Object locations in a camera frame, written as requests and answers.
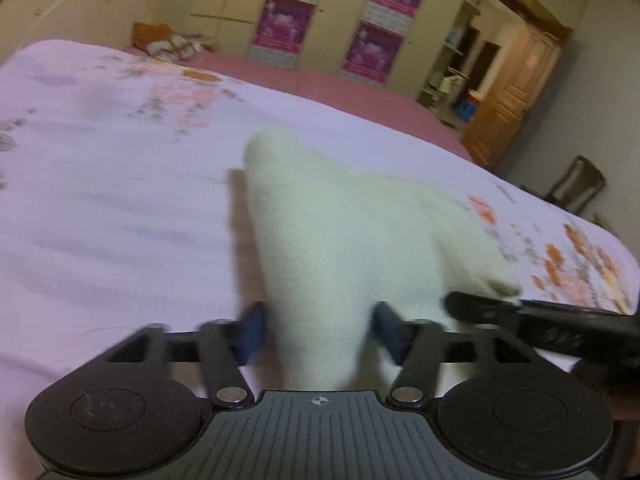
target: bed headboard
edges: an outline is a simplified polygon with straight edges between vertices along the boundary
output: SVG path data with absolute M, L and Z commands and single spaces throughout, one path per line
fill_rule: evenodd
M 123 48 L 132 23 L 180 27 L 175 0 L 2 0 L 0 62 L 18 48 L 52 38 Z

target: silver rivet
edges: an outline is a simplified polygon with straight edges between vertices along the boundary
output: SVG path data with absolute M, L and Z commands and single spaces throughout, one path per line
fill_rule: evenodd
M 402 386 L 393 390 L 391 396 L 398 402 L 417 402 L 422 398 L 422 392 L 412 386 Z
M 228 386 L 218 390 L 216 395 L 222 402 L 240 402 L 241 400 L 245 400 L 249 394 L 244 388 Z

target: floral bedsheet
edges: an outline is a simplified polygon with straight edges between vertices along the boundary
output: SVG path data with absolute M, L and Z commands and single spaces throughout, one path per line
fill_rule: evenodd
M 495 185 L 518 205 L 501 184 Z M 500 215 L 477 196 L 469 195 L 468 204 L 465 206 L 478 214 L 485 232 L 516 268 L 527 298 L 635 313 L 638 291 L 628 274 L 636 270 L 620 266 L 619 247 L 602 233 L 592 242 L 583 222 L 578 225 L 573 215 L 551 205 L 548 207 L 556 213 L 553 223 Z
M 636 310 L 638 263 L 610 233 L 380 124 L 66 41 L 19 52 L 0 81 L 0 353 L 66 370 L 150 321 L 192 330 L 262 299 L 234 172 L 273 127 L 357 169 L 439 186 L 478 215 L 524 298 Z

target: blue object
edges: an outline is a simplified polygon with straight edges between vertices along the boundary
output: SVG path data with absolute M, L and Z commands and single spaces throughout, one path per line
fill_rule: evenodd
M 478 109 L 478 103 L 473 102 L 471 99 L 465 99 L 465 101 L 458 107 L 458 116 L 464 119 L 465 123 L 469 122 L 469 119 L 474 116 Z

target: chair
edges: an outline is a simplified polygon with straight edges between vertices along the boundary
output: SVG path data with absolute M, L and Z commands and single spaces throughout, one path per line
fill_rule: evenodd
M 562 178 L 545 196 L 540 198 L 565 211 L 579 215 L 606 184 L 607 179 L 602 172 L 588 158 L 578 155 Z M 527 187 L 521 186 L 521 188 L 531 193 Z

